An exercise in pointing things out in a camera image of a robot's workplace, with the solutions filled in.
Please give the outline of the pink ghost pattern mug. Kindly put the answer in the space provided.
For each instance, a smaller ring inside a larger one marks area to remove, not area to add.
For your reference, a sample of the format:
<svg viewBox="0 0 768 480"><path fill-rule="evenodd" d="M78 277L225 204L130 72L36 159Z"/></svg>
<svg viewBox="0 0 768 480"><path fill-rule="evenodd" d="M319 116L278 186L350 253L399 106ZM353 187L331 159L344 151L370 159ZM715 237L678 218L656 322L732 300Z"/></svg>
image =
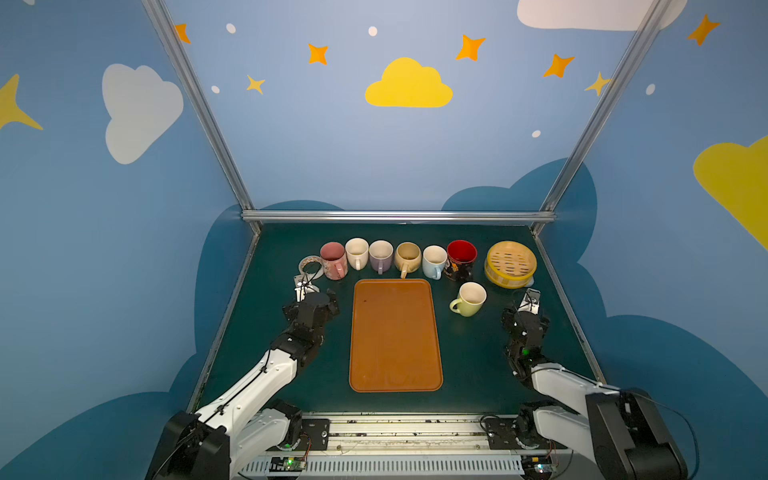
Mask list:
<svg viewBox="0 0 768 480"><path fill-rule="evenodd" d="M343 279L348 273L345 246L339 242L328 242L320 249L325 276L332 281Z"/></svg>

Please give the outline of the yellow-green ceramic mug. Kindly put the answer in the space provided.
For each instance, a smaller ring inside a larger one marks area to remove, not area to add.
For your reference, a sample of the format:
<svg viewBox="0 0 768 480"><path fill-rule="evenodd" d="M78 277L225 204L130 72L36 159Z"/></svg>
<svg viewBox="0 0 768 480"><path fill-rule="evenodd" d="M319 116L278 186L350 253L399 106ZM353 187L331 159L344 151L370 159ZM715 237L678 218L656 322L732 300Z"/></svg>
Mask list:
<svg viewBox="0 0 768 480"><path fill-rule="evenodd" d="M450 310L462 317L472 317L479 312L487 300L485 288L476 282L465 282L458 291L457 298L450 305Z"/></svg>

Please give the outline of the white ceramic mug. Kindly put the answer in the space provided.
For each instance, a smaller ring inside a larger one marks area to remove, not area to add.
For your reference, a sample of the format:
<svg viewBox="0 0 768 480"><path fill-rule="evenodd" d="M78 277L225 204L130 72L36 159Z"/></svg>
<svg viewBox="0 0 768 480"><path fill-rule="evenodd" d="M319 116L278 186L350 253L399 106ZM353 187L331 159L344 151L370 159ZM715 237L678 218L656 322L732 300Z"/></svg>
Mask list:
<svg viewBox="0 0 768 480"><path fill-rule="evenodd" d="M363 238L352 238L345 244L348 266L354 270L363 270L369 260L369 243Z"/></svg>

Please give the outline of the purple ceramic mug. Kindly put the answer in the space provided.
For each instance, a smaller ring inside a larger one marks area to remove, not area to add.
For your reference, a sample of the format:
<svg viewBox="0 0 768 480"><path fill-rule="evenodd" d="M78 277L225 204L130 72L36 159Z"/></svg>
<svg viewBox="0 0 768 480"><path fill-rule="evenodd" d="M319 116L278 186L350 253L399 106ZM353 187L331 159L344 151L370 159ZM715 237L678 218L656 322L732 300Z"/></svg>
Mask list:
<svg viewBox="0 0 768 480"><path fill-rule="evenodd" d="M370 266L378 275L383 275L391 268L394 247L390 242L374 241L369 246L368 254Z"/></svg>

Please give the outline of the black patterned mug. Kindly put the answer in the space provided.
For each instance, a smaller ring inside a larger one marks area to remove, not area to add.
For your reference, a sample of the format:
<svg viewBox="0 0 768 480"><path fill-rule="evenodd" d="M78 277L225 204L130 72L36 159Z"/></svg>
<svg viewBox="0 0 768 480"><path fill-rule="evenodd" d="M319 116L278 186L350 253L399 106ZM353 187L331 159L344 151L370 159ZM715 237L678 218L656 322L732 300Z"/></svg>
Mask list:
<svg viewBox="0 0 768 480"><path fill-rule="evenodd" d="M477 248L467 240L454 240L448 244L446 253L445 276L457 282L471 281L478 256Z"/></svg>

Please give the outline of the beige ceramic teapot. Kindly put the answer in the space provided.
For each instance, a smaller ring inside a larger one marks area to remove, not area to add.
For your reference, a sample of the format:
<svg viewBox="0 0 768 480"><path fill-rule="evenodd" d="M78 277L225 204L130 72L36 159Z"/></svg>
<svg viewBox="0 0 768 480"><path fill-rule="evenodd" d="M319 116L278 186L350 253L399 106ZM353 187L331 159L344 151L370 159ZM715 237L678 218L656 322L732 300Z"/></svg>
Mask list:
<svg viewBox="0 0 768 480"><path fill-rule="evenodd" d="M395 250L394 261L400 271L400 278L405 279L409 273L416 272L421 266L421 249L413 242L402 242Z"/></svg>

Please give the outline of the light blue ceramic mug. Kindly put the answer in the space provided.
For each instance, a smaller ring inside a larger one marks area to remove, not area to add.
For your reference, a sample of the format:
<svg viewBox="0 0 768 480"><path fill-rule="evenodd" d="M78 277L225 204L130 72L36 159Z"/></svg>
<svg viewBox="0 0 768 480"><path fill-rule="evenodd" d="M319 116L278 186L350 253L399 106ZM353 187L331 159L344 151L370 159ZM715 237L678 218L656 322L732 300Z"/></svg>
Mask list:
<svg viewBox="0 0 768 480"><path fill-rule="evenodd" d="M422 253L422 272L426 278L440 280L448 261L446 250L439 245L430 245Z"/></svg>

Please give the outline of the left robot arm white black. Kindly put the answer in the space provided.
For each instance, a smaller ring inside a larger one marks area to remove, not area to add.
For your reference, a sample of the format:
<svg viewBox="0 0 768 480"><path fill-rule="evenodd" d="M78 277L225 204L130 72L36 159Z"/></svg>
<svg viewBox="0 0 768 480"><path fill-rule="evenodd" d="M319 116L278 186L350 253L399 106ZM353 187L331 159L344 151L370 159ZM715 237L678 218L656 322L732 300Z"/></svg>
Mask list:
<svg viewBox="0 0 768 480"><path fill-rule="evenodd" d="M234 479L256 456L294 446L301 410L274 396L317 357L325 325L339 312L332 290L284 306L288 327L250 371L209 404L168 420L146 477Z"/></svg>

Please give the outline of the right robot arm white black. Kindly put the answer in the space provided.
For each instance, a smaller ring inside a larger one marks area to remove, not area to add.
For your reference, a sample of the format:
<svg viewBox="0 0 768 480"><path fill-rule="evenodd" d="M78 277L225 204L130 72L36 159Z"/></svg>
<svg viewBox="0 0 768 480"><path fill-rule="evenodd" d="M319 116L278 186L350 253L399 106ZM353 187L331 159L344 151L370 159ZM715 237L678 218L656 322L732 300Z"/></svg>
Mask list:
<svg viewBox="0 0 768 480"><path fill-rule="evenodd" d="M547 358L542 344L549 320L537 305L510 305L501 323L510 335L505 356L514 377L548 398L521 408L513 424L521 447L562 444L606 479L691 477L659 404L645 391L603 384Z"/></svg>

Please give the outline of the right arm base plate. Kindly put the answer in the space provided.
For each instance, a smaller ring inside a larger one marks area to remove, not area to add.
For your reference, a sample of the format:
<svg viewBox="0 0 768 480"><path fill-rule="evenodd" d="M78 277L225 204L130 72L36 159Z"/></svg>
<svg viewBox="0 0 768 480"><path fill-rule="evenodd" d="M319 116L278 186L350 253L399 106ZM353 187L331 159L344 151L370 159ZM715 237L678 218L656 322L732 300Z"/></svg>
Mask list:
<svg viewBox="0 0 768 480"><path fill-rule="evenodd" d="M532 423L516 417L483 416L479 425L491 450L565 449L565 446L541 436Z"/></svg>

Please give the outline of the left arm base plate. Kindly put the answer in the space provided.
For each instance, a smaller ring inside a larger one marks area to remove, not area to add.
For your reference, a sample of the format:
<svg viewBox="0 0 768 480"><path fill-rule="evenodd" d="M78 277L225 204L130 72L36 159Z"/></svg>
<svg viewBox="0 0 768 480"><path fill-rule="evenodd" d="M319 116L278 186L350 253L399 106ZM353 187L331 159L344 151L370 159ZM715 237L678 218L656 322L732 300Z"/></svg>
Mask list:
<svg viewBox="0 0 768 480"><path fill-rule="evenodd" d="M328 448L331 422L327 418L291 421L285 437L276 445L282 451L325 451Z"/></svg>

